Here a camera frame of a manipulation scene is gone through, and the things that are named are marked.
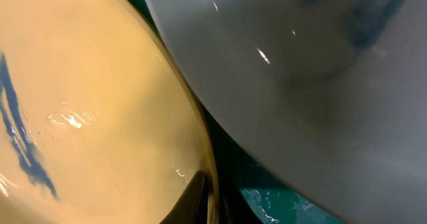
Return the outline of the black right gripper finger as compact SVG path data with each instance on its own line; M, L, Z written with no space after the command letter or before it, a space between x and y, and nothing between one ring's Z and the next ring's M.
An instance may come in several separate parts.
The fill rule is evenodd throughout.
M206 224L209 177L199 170L160 224Z

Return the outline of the light blue plate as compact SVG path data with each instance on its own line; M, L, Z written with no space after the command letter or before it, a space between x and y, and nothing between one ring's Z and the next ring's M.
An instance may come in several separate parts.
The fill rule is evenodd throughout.
M351 223L426 222L426 0L146 0L235 142Z

